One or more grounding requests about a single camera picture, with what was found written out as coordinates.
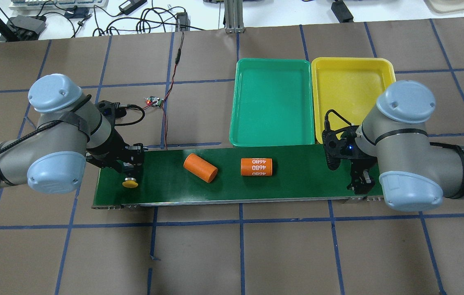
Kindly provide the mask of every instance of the white keyboard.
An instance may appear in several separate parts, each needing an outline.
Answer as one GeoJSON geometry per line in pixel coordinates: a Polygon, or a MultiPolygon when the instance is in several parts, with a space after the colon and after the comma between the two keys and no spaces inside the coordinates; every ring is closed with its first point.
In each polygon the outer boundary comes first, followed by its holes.
{"type": "MultiPolygon", "coordinates": [[[[15,11],[26,11],[26,10],[40,10],[41,6],[46,2],[46,0],[11,0],[9,9],[15,11]]],[[[77,7],[93,7],[94,5],[104,7],[108,3],[108,0],[54,0],[54,3],[57,4],[60,8],[72,8],[77,5],[77,7]]],[[[48,2],[43,11],[54,10],[56,9],[51,2],[48,2]]]]}

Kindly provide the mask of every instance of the blue cap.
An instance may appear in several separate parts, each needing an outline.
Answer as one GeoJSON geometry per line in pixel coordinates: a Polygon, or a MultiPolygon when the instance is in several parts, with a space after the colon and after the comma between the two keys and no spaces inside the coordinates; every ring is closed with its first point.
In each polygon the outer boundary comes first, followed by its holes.
{"type": "Polygon", "coordinates": [[[81,186],[86,157],[77,152],[56,152],[35,161],[26,176],[28,185],[45,194],[65,194],[81,186]]]}
{"type": "Polygon", "coordinates": [[[28,91],[28,101],[39,113],[50,113],[75,103],[82,89],[69,77],[55,73],[35,81],[28,91]]]}
{"type": "Polygon", "coordinates": [[[388,171],[380,175],[386,204],[398,211],[424,211],[439,207],[444,191],[434,181],[418,174],[388,171]]]}
{"type": "Polygon", "coordinates": [[[395,121],[418,124],[427,121],[436,107],[432,92],[416,81],[392,83],[378,97],[376,106],[385,116],[395,121]]]}

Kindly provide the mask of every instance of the yellow tray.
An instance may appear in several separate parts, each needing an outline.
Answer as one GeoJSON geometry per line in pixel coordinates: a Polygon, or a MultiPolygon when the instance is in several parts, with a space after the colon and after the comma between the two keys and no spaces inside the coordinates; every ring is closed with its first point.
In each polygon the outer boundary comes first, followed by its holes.
{"type": "MultiPolygon", "coordinates": [[[[360,125],[378,96],[396,82],[391,62],[383,58],[318,57],[312,62],[312,95],[316,139],[323,143],[325,113],[335,109],[354,125],[360,125]]],[[[331,128],[346,123],[330,116],[331,128]]]]}

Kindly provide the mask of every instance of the orange cylinder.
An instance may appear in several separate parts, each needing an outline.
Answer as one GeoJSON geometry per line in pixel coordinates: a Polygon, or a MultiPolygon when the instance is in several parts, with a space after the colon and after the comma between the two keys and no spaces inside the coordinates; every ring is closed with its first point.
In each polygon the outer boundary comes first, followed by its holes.
{"type": "Polygon", "coordinates": [[[187,157],[185,163],[183,163],[183,167],[207,183],[211,183],[217,175],[216,166],[208,163],[204,159],[201,159],[194,153],[191,153],[187,157]]]}
{"type": "Polygon", "coordinates": [[[272,159],[243,158],[241,159],[242,176],[272,176],[272,159]]]}

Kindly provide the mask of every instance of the green tray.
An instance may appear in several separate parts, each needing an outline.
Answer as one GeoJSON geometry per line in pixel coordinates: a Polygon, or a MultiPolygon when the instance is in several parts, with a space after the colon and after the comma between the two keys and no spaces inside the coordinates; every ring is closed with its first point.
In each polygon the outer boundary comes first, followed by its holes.
{"type": "Polygon", "coordinates": [[[306,60],[240,59],[230,121],[231,144],[314,144],[311,75],[306,60]]]}
{"type": "MultiPolygon", "coordinates": [[[[146,152],[137,188],[121,185],[124,175],[105,168],[99,174],[93,208],[176,204],[273,202],[283,200],[327,200],[354,196],[350,183],[350,162],[331,171],[320,144],[233,149],[146,152]],[[206,183],[183,168],[185,158],[195,153],[212,163],[219,172],[206,183]],[[273,159],[273,176],[240,175],[240,159],[273,159]]],[[[378,179],[378,167],[371,176],[378,179]]],[[[382,195],[379,184],[368,195],[382,195]]]]}

